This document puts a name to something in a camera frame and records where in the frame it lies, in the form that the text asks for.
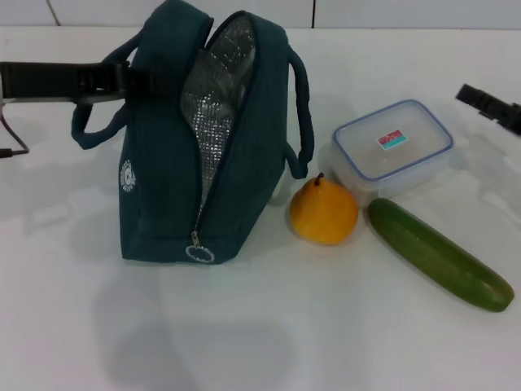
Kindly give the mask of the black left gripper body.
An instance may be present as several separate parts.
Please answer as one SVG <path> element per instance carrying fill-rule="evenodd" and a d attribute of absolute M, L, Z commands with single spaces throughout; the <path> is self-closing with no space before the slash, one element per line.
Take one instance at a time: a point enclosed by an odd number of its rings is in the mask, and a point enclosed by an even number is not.
<path fill-rule="evenodd" d="M 3 102 L 106 102 L 121 98 L 120 64 L 1 63 Z"/>

